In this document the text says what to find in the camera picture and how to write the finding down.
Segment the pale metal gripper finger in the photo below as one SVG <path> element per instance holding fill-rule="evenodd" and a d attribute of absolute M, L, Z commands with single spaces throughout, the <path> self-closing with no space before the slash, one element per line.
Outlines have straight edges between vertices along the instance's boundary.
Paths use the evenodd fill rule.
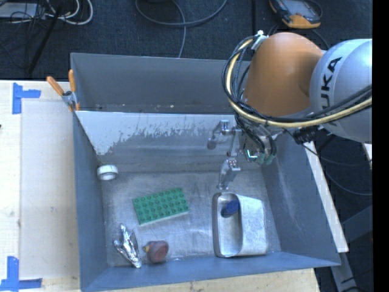
<path fill-rule="evenodd" d="M 237 159 L 226 159 L 222 164 L 219 171 L 219 190 L 228 190 L 229 182 L 233 181 L 236 175 L 241 171 Z"/>
<path fill-rule="evenodd" d="M 220 120 L 214 127 L 212 135 L 208 138 L 207 149 L 214 150 L 217 145 L 227 142 L 230 136 L 229 120 Z"/>

